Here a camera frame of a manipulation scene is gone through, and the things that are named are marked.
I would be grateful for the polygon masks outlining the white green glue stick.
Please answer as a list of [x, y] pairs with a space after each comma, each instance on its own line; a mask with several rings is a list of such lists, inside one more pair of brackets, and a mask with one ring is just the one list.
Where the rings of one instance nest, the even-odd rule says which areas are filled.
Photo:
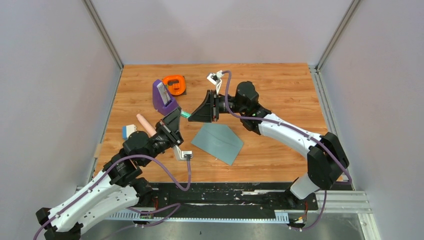
[[190, 117], [191, 117], [191, 114], [190, 114], [190, 113], [188, 113], [188, 112], [185, 112], [185, 111], [181, 111], [181, 112], [180, 112], [180, 116], [181, 116], [181, 117], [183, 117], [183, 118], [188, 119], [188, 118], [190, 118]]

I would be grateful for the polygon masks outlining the grey-green envelope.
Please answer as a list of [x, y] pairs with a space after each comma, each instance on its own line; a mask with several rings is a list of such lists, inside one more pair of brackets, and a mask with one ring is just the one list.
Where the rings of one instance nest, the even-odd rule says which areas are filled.
[[191, 143], [232, 166], [244, 142], [225, 124], [204, 123]]

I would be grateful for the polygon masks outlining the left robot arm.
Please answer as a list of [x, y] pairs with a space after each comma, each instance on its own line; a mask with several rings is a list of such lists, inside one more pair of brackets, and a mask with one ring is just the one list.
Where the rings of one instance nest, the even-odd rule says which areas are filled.
[[177, 107], [155, 125], [149, 136], [135, 131], [103, 169], [82, 189], [53, 208], [36, 212], [41, 225], [34, 239], [44, 231], [47, 240], [78, 240], [83, 234], [110, 215], [139, 204], [153, 201], [149, 182], [141, 177], [142, 168], [165, 151], [183, 143], [180, 133], [181, 108]]

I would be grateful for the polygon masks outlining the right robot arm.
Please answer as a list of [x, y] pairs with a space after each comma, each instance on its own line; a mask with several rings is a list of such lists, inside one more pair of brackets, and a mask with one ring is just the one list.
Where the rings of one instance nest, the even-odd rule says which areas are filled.
[[292, 209], [301, 207], [311, 193], [329, 190], [350, 164], [335, 134], [310, 132], [282, 120], [260, 105], [259, 93], [250, 81], [239, 83], [234, 96], [208, 90], [188, 121], [212, 123], [220, 114], [230, 113], [248, 131], [277, 140], [305, 157], [307, 172], [286, 190], [285, 201]]

